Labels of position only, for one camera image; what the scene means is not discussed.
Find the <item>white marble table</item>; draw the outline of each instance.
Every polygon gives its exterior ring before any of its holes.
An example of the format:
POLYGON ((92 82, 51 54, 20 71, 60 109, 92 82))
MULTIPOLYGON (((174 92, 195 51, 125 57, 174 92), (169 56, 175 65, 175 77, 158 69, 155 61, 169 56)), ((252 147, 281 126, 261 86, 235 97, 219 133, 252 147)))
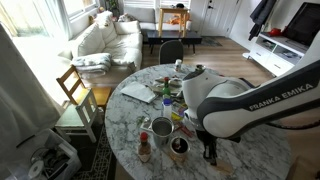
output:
POLYGON ((152 139, 152 157, 142 163, 137 156, 139 116, 151 120, 161 115, 161 98, 150 104, 122 95, 120 90, 133 81, 151 85, 154 79, 174 75, 183 78, 195 67, 182 65, 183 72, 174 71, 174 65, 158 65, 140 70, 123 82, 112 93, 107 104, 105 117, 106 131, 110 146, 119 163, 137 180, 141 179, 285 179, 290 167, 290 148, 285 132, 280 129, 260 125, 242 136, 240 143, 219 139, 218 158, 232 164, 234 173, 223 175, 213 169, 202 157, 202 142, 189 141, 191 150, 187 160, 175 163, 157 149, 152 139))

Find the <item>wooden floor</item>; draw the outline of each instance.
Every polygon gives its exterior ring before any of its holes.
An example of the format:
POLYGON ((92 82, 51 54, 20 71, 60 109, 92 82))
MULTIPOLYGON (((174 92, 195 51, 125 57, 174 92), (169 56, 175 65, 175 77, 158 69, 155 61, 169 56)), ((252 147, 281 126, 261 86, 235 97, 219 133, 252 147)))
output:
MULTIPOLYGON (((197 45, 195 54, 193 54, 192 47, 185 46, 183 63, 202 64, 225 76, 245 78, 253 85, 259 85, 273 78, 272 74, 259 64, 242 56, 244 52, 248 52, 245 48, 228 38, 217 37, 216 39, 222 44, 221 47, 197 45)), ((149 46, 143 46, 142 68, 158 64, 159 47, 159 45, 155 46, 153 54, 150 54, 149 46)), ((281 121, 285 125, 302 125, 319 119, 320 110, 318 108, 284 118, 281 121)), ((292 150, 292 163, 295 162, 296 157, 300 157, 299 161, 296 161, 297 169, 294 177, 303 177, 304 180, 314 179, 316 172, 320 170, 320 155, 318 154, 320 153, 320 127, 287 131, 287 135, 292 150)), ((126 179, 119 171, 117 170, 116 179, 126 179)))

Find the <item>white cabinet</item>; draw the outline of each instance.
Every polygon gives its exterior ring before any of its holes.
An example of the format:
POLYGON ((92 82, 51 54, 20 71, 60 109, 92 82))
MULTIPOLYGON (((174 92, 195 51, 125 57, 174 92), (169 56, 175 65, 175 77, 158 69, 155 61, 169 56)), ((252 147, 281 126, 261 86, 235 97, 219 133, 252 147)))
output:
POLYGON ((307 49, 308 47, 286 37, 270 37, 266 32, 262 32, 252 47, 249 57, 275 76, 280 76, 297 64, 307 49))

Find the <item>door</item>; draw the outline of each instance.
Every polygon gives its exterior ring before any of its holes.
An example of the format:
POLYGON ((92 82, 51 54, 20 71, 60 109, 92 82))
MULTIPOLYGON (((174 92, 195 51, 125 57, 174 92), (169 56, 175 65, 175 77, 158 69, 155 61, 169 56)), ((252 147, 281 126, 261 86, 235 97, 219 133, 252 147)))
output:
POLYGON ((208 0, 206 14, 202 23, 202 36, 228 36, 240 0, 208 0))

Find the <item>chair backrest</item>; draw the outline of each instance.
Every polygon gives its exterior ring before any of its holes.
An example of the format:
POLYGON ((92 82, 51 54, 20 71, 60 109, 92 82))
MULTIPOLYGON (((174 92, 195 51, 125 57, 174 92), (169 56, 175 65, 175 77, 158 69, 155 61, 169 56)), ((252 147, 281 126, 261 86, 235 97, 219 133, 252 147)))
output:
POLYGON ((95 117, 99 112, 99 108, 92 92, 92 89, 87 91, 84 99, 76 106, 76 110, 82 120, 82 123, 86 125, 91 125, 95 117))
POLYGON ((60 78, 57 78, 56 80, 58 81, 63 91, 68 96, 70 102, 74 105, 77 105, 78 102, 75 100, 73 95, 76 92, 76 90, 79 89, 80 85, 82 88, 85 88, 77 72, 77 69, 73 65, 71 65, 70 68, 60 78), (68 83, 69 83, 69 80, 71 80, 70 81, 71 84, 68 84, 68 85, 71 85, 71 87, 67 87, 67 84, 66 84, 67 80, 68 80, 68 83))
POLYGON ((159 64, 175 63, 177 59, 183 60, 183 44, 179 40, 171 40, 160 46, 159 64))

